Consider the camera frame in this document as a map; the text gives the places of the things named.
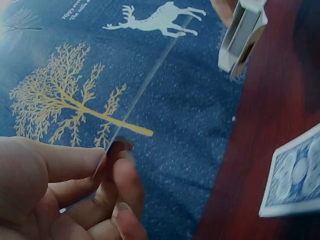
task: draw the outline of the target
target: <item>white deer print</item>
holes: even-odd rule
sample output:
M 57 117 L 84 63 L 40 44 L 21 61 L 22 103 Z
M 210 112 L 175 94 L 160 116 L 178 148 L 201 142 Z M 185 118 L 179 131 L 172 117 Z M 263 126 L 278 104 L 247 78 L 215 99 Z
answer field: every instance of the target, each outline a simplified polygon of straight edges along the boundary
M 134 6 L 123 5 L 122 7 L 123 14 L 125 15 L 123 18 L 126 19 L 127 22 L 119 22 L 118 26 L 113 26 L 109 23 L 106 26 L 103 26 L 103 29 L 114 30 L 131 28 L 146 32 L 160 30 L 164 36 L 172 38 L 185 36 L 186 33 L 191 33 L 197 36 L 198 33 L 195 30 L 184 28 L 173 23 L 173 21 L 176 20 L 179 15 L 190 15 L 201 21 L 201 17 L 195 15 L 194 13 L 199 13 L 203 16 L 206 15 L 206 12 L 203 10 L 192 7 L 178 8 L 174 5 L 173 1 L 167 1 L 164 5 L 158 7 L 158 9 L 150 17 L 143 20 L 136 20 L 135 16 L 132 15 L 135 10 Z M 168 29 L 175 29 L 178 30 L 178 32 L 169 32 Z

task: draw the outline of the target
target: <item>red wooden surface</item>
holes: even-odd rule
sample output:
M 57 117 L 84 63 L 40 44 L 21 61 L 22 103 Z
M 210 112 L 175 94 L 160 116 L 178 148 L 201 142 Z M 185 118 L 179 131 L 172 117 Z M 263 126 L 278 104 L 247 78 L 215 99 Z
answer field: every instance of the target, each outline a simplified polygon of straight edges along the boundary
M 195 240 L 320 239 L 320 214 L 258 215 L 275 149 L 320 123 L 320 1 L 268 0 L 265 10 Z

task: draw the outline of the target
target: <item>fingernail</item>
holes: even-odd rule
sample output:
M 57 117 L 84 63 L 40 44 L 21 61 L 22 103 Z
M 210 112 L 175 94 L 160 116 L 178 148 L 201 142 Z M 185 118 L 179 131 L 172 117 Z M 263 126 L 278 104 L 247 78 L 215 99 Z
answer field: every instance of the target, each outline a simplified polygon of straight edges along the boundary
M 114 206 L 113 212 L 112 212 L 112 216 L 111 216 L 111 222 L 114 225 L 117 225 L 117 216 L 118 213 L 123 211 L 123 210 L 129 210 L 130 212 L 133 213 L 132 209 L 129 207 L 128 204 L 126 204 L 125 202 L 119 202 Z
M 123 210 L 129 210 L 130 212 L 132 212 L 131 208 L 129 207 L 128 204 L 126 204 L 124 201 L 119 202 L 117 204 L 118 206 L 118 211 L 123 211 Z
M 112 216 L 111 216 L 111 223 L 113 223 L 114 225 L 117 225 L 117 216 L 118 216 L 118 206 L 115 205 L 113 212 L 112 212 Z
M 129 151 L 127 150 L 121 151 L 119 152 L 119 156 L 122 159 L 129 159 L 134 164 L 134 166 L 136 166 L 136 161 Z
M 119 135 L 116 136 L 114 139 L 115 142 L 121 142 L 124 144 L 124 147 L 126 150 L 131 150 L 134 147 L 134 144 L 132 141 L 127 140 L 124 136 Z

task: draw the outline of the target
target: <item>playing card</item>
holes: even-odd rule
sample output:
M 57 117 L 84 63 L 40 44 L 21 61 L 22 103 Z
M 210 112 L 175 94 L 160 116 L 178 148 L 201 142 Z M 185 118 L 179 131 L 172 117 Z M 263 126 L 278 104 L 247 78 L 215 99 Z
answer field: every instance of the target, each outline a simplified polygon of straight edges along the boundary
M 274 152 L 259 216 L 317 211 L 320 211 L 320 123 Z

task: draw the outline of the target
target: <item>yellow tree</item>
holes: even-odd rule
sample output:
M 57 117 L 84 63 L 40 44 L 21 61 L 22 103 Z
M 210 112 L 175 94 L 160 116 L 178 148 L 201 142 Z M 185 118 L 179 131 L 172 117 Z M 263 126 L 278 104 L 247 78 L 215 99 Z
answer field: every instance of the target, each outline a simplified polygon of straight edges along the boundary
M 90 47 L 84 43 L 77 46 L 65 43 L 56 47 L 56 54 L 50 56 L 46 67 L 34 70 L 10 91 L 9 97 L 16 100 L 11 107 L 13 114 L 16 115 L 14 128 L 18 136 L 39 141 L 44 134 L 48 133 L 50 124 L 57 123 L 58 128 L 51 136 L 49 143 L 53 144 L 60 140 L 65 128 L 69 128 L 71 145 L 80 145 L 79 125 L 86 122 L 86 114 L 105 121 L 100 125 L 101 129 L 94 138 L 94 144 L 97 147 L 106 146 L 109 143 L 108 133 L 110 133 L 111 124 L 146 136 L 153 135 L 149 129 L 111 117 L 119 106 L 120 96 L 127 88 L 126 84 L 111 92 L 104 106 L 104 112 L 98 112 L 86 106 L 88 101 L 96 98 L 93 90 L 96 87 L 96 80 L 105 67 L 101 63 L 95 64 L 89 78 L 82 87 L 79 87 L 78 82 L 83 77 L 80 72 L 89 51 Z M 78 91 L 81 93 L 82 100 L 75 98 L 75 93 Z M 63 109 L 74 110 L 75 114 L 58 121 Z

